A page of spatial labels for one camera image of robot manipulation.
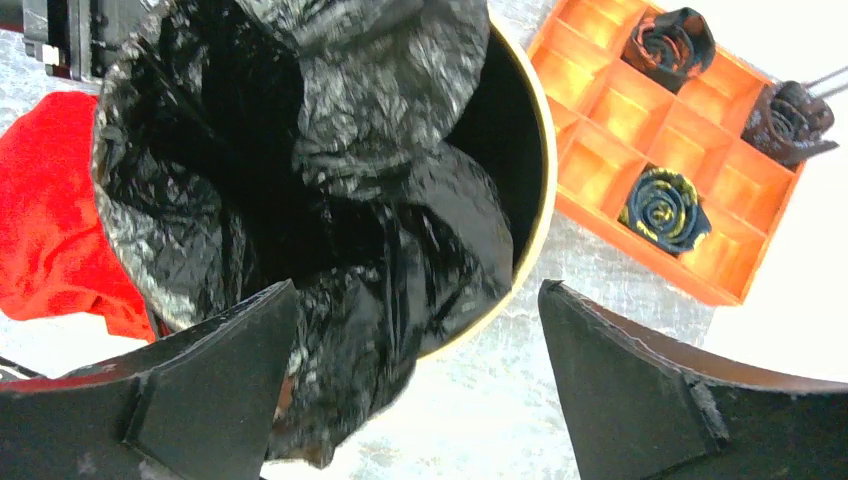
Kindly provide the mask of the orange trash bin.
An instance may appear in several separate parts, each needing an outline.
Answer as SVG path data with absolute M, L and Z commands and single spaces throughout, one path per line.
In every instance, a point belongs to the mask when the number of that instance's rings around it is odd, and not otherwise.
M 510 291 L 421 360 L 435 360 L 469 341 L 509 306 L 541 254 L 554 213 L 558 152 L 548 101 L 522 45 L 492 18 L 479 85 L 448 142 L 473 157 L 494 180 L 513 240 Z

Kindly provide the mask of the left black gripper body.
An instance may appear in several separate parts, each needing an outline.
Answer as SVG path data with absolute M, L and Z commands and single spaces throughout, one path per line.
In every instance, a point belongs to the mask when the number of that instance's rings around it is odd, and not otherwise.
M 148 0 L 19 0 L 27 56 L 53 77 L 98 83 L 128 35 L 158 5 Z

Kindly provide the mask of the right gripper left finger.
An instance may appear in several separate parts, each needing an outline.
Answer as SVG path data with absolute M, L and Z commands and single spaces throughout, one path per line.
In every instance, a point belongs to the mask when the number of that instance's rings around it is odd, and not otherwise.
M 256 479 L 298 316 L 291 282 L 128 354 L 1 387 L 5 479 Z

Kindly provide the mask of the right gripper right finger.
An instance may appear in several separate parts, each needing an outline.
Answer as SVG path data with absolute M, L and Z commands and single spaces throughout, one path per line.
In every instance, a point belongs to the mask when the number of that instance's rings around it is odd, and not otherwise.
M 538 309 L 582 478 L 846 477 L 844 383 L 701 350 L 561 281 Z

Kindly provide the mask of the black trash bag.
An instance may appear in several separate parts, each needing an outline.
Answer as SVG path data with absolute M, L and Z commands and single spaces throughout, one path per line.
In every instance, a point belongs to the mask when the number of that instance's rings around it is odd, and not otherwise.
M 509 292 L 497 188 L 447 140 L 489 38 L 483 1 L 162 1 L 105 73 L 97 208 L 164 324 L 295 285 L 268 459 L 327 466 Z

